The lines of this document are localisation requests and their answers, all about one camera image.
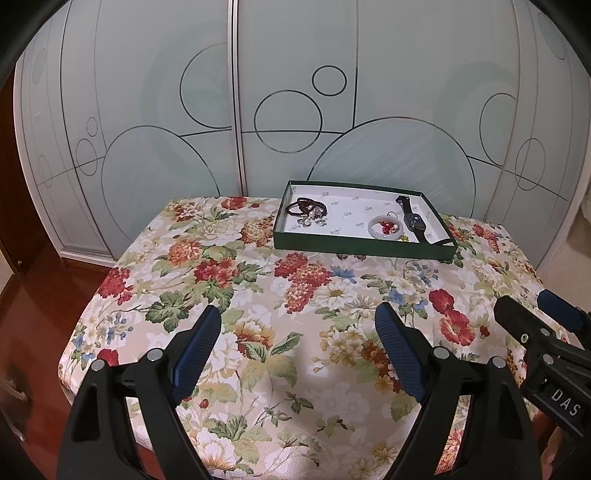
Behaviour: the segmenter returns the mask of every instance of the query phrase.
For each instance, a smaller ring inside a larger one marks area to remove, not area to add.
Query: charm
[[[305,227],[309,227],[310,225],[312,225],[312,219],[307,215],[305,217],[298,218],[297,222]]]
[[[394,222],[380,222],[382,226],[382,232],[384,235],[390,235],[391,233],[396,233],[400,230],[400,226]]]

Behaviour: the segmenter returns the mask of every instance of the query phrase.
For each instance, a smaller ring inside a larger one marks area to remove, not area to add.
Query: green leaf print
[[[211,421],[214,422],[215,426],[209,428],[209,433],[214,433],[220,438],[227,438],[233,441],[239,440],[248,427],[246,419],[242,415],[238,417],[229,415],[226,423],[216,419],[212,419]]]
[[[378,379],[379,371],[371,360],[359,359],[353,369],[359,372],[358,383],[375,382]]]
[[[250,468],[248,465],[244,463],[237,463],[236,468],[238,470],[242,470],[245,473],[248,473],[248,475],[252,475],[255,472],[252,468]]]
[[[266,369],[263,363],[258,360],[249,360],[240,374],[240,382],[242,383],[242,386],[249,392],[252,392],[252,389],[255,388],[256,384],[262,380],[265,371]]]
[[[294,398],[291,409],[299,415],[302,407],[314,410],[314,405],[309,400],[305,398]]]
[[[224,313],[222,313],[222,325],[224,325],[224,327],[231,327],[232,325],[235,325],[243,315],[244,310],[227,309]]]
[[[212,404],[216,401],[220,403],[234,403],[238,398],[236,391],[227,383],[207,383],[201,385],[203,397]]]
[[[420,316],[423,320],[427,320],[427,311],[425,309],[415,309],[418,316]]]
[[[194,304],[199,304],[203,301],[203,296],[208,288],[208,283],[204,280],[200,280],[195,283],[195,277],[191,276],[191,284],[183,287],[182,293]]]
[[[244,250],[245,245],[242,240],[234,240],[233,242],[228,242],[225,247],[230,250]]]
[[[320,427],[317,431],[324,432],[327,437],[333,436],[335,430],[339,428],[349,430],[347,425],[343,423],[343,420],[338,415],[333,415],[326,421],[324,419],[318,419],[316,420],[316,425]]]
[[[232,281],[236,285],[240,285],[243,281],[247,281],[249,283],[256,282],[256,277],[258,276],[259,266],[256,264],[247,264],[245,261],[240,262],[237,266],[238,275],[236,275]]]
[[[259,247],[256,249],[256,252],[266,260],[273,253],[273,249],[270,247]]]
[[[270,442],[271,435],[263,427],[251,427],[241,437],[242,440],[254,440],[255,442]]]
[[[242,457],[242,460],[254,464],[259,461],[258,448],[256,448],[256,443],[253,440],[240,439],[232,443],[236,455]]]
[[[160,295],[160,301],[154,302],[146,312],[146,320],[152,323],[164,322],[164,329],[172,332],[178,321],[189,318],[192,303],[187,303],[184,295],[177,291],[166,291]]]
[[[281,448],[289,448],[299,444],[301,435],[292,432],[289,427],[286,427],[277,434],[277,440],[279,440],[279,446]]]
[[[353,325],[355,323],[354,320],[348,318],[348,317],[335,317],[332,319],[335,328],[340,331],[340,332],[344,332],[347,328],[349,328],[351,325]]]
[[[160,276],[164,277],[172,272],[174,265],[168,260],[158,260],[152,267],[153,272],[160,271]]]
[[[216,285],[210,284],[205,292],[205,296],[209,303],[213,303],[217,299],[217,307],[221,313],[224,313],[230,306],[230,301],[234,296],[233,288],[220,288]]]
[[[285,355],[271,355],[267,359],[265,365],[270,375],[285,378],[292,387],[296,385],[297,370],[291,357]]]
[[[314,437],[307,437],[307,438],[303,439],[299,443],[299,445],[301,445],[303,447],[310,447],[315,452],[321,452],[322,451],[322,447],[318,443],[318,440],[316,440]]]
[[[328,307],[321,307],[319,309],[316,309],[314,313],[316,315],[322,315],[322,319],[326,320],[336,317],[339,314],[339,309],[331,310]]]
[[[265,363],[267,360],[267,349],[265,345],[259,342],[241,342],[244,347],[246,348],[246,354],[248,358],[252,358],[253,360],[259,360],[260,362]]]
[[[303,334],[297,332],[291,332],[281,342],[273,347],[271,355],[278,355],[279,353],[285,353],[295,347],[299,342]]]
[[[405,392],[397,393],[390,405],[390,414],[393,421],[398,421],[408,415],[416,404],[417,401],[414,397]]]

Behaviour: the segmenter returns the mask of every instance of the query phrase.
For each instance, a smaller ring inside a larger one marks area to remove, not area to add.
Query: frosted glass door
[[[517,45],[511,0],[241,3],[249,194],[368,183],[483,218],[515,118]]]
[[[227,3],[73,0],[61,93],[76,173],[115,258],[175,197],[238,194]]]

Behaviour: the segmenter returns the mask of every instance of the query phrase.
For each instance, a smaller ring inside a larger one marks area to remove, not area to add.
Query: table
[[[70,398],[92,360],[117,365],[164,348],[213,303],[222,333],[177,407],[207,468],[220,478],[379,479],[420,409],[376,335],[382,301],[458,357],[504,357],[517,382],[524,350],[495,323],[497,297],[511,295],[566,337],[535,307],[542,283],[502,226],[442,216],[460,245],[448,264],[278,251],[279,203],[169,203],[82,313],[59,362]],[[460,399],[439,471],[453,464],[468,400]],[[137,441],[150,447],[139,404],[128,402]]]

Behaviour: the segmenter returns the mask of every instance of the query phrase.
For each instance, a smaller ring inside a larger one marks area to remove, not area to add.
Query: white bangle
[[[393,223],[394,225],[398,226],[398,229],[389,235],[386,235],[382,232],[376,232],[374,230],[374,225],[380,222]],[[402,222],[397,218],[390,217],[390,215],[381,215],[374,217],[369,221],[368,233],[377,240],[398,240],[404,233],[404,227],[402,225]]]

